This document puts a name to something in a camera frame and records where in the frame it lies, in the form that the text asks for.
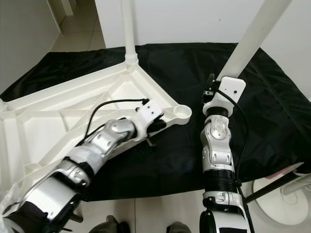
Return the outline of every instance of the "black pole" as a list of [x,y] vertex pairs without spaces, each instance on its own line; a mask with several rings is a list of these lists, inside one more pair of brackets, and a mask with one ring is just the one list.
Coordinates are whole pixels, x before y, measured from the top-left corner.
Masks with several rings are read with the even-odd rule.
[[250,203],[253,200],[256,200],[257,198],[260,198],[263,195],[266,195],[267,193],[270,193],[271,191],[280,188],[281,186],[287,184],[290,181],[293,181],[294,179],[298,178],[298,175],[295,175],[293,172],[290,172],[281,178],[277,179],[276,181],[272,182],[271,184],[265,186],[264,188],[258,190],[257,192],[249,195],[245,198],[246,203]]

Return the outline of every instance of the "floor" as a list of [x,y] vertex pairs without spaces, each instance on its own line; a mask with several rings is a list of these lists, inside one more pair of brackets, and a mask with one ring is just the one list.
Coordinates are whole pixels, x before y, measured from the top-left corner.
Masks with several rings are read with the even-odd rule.
[[94,0],[78,0],[73,16],[60,25],[62,35],[52,52],[80,52],[105,49],[104,37]]
[[[249,195],[252,182],[244,183],[242,189],[244,194]],[[200,214],[204,211],[202,193],[203,190],[198,190],[154,198],[83,202],[78,212],[83,215],[84,222],[70,220],[65,227],[74,233],[87,233],[97,224],[105,222],[107,215],[113,215],[119,222],[127,221],[132,233],[165,233],[166,227],[175,221],[187,224],[192,233],[198,233]],[[305,189],[304,193],[311,207],[311,192]],[[310,232],[311,211],[303,223],[285,226],[267,217],[255,201],[248,206],[256,233]]]

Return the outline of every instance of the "white wall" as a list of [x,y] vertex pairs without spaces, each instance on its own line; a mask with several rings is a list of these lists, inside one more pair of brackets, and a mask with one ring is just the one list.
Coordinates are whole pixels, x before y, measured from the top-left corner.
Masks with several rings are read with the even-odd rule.
[[[107,48],[124,46],[120,0],[95,0]],[[238,42],[263,0],[133,0],[136,45]],[[262,48],[311,97],[311,0],[294,0]]]
[[0,0],[0,93],[50,51],[58,34],[46,0]]

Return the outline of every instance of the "black fabric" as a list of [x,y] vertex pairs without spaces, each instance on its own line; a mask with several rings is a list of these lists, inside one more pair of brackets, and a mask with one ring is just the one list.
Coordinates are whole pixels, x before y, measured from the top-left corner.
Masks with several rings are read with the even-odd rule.
[[[155,135],[109,161],[94,178],[85,200],[159,196],[203,188],[201,97],[210,73],[218,75],[235,44],[190,43],[137,46],[140,66],[178,103],[192,109],[187,125]],[[48,53],[9,87],[4,101],[80,77],[124,60],[124,48]],[[240,75],[247,83],[239,105],[250,121],[241,165],[243,182],[310,160],[311,104],[291,79],[259,50]],[[230,117],[231,148],[237,160],[244,143],[243,120]]]

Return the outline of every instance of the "white tripod base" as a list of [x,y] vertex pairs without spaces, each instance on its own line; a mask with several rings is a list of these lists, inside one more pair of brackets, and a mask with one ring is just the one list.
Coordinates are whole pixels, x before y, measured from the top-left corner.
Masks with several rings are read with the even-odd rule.
[[[253,192],[278,178],[255,180]],[[309,210],[305,194],[302,190],[298,190],[285,196],[281,191],[282,187],[256,199],[256,203],[269,218],[280,224],[293,226],[302,223],[307,218]]]

